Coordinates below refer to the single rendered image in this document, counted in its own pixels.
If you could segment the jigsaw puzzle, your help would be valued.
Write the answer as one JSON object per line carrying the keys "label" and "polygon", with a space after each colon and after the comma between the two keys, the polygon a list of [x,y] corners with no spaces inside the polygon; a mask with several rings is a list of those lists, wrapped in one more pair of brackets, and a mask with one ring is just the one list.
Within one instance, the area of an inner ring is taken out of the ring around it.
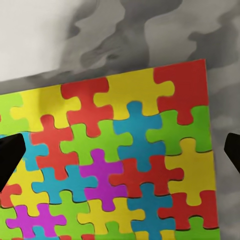
{"label": "jigsaw puzzle", "polygon": [[0,95],[16,134],[0,240],[221,240],[205,58]]}

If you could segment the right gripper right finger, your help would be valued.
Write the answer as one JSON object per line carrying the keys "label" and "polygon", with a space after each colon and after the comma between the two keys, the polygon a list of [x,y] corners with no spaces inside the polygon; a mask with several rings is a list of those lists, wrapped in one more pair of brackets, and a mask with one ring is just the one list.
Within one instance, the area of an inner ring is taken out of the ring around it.
{"label": "right gripper right finger", "polygon": [[235,165],[240,173],[240,135],[235,133],[229,133],[227,135],[224,151]]}

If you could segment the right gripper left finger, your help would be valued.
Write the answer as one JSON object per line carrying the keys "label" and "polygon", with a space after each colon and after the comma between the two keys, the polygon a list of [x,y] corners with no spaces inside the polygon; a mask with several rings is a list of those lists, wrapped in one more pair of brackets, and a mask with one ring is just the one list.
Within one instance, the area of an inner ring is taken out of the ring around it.
{"label": "right gripper left finger", "polygon": [[26,153],[22,133],[0,138],[0,193]]}

